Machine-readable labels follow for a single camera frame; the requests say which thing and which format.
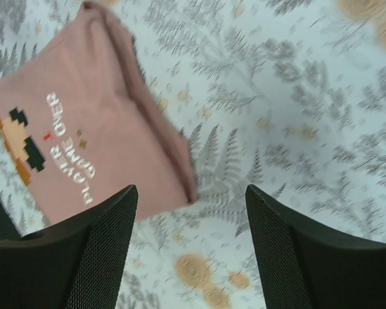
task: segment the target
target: fabric fold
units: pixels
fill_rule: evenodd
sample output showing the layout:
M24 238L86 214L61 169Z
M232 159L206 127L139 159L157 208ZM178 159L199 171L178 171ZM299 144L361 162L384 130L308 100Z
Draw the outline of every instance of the fabric fold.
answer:
M129 184L140 193L137 220L196 200L188 142L145 87L133 35L96 3L0 79L0 132L52 224Z

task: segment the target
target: pink t-shirt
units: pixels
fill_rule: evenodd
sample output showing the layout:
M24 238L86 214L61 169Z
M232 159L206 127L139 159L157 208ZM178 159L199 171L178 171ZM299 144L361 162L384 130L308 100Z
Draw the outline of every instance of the pink t-shirt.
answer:
M0 80L5 146L52 224L129 184L137 220L196 200L188 143L149 95L132 38L84 2L34 60Z

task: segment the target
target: folded garment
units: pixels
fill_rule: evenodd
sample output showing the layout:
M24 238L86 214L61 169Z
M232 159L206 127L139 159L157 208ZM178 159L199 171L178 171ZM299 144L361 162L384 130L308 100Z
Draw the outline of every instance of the folded garment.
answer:
M0 80L0 132L52 224L129 184L137 220L196 200L188 142L149 95L132 34L96 3Z

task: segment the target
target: white tablecloth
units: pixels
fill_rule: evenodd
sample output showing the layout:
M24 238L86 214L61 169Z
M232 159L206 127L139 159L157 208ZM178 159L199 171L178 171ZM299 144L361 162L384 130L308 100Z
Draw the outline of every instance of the white tablecloth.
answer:
M135 33L148 87L190 138L200 193L135 226L118 309L264 308L249 183L386 242L386 0L100 2ZM0 0L0 77L79 6ZM1 139L0 199L22 234L46 226ZM186 261L202 276L197 288Z

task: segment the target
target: bedsheet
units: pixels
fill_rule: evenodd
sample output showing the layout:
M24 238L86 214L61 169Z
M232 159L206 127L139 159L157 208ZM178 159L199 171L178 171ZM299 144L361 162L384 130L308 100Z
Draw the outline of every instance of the bedsheet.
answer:
M80 2L0 0L0 77ZM386 242L386 0L99 2L135 33L152 95L190 140L200 195L135 226L118 309L265 308L249 183ZM0 199L21 234L47 226L1 138Z

